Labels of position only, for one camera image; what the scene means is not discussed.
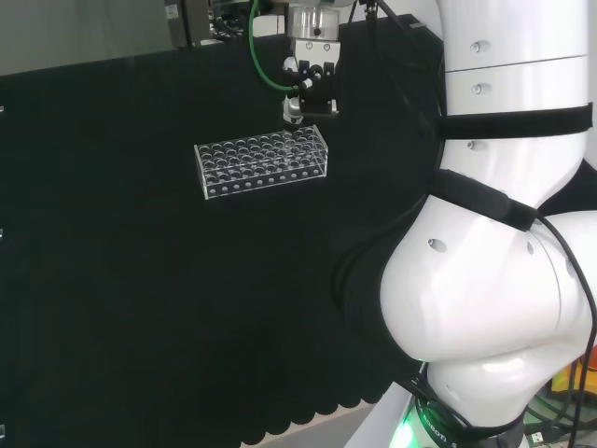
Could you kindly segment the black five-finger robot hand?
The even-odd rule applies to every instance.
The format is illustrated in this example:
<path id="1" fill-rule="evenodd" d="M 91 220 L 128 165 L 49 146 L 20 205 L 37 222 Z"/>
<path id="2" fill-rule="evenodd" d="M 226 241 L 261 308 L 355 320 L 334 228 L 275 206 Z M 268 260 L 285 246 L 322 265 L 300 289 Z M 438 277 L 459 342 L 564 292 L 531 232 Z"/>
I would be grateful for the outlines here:
<path id="1" fill-rule="evenodd" d="M 293 87 L 283 101 L 284 122 L 299 126 L 306 118 L 336 117 L 340 42 L 292 38 L 291 51 L 283 64 Z"/>

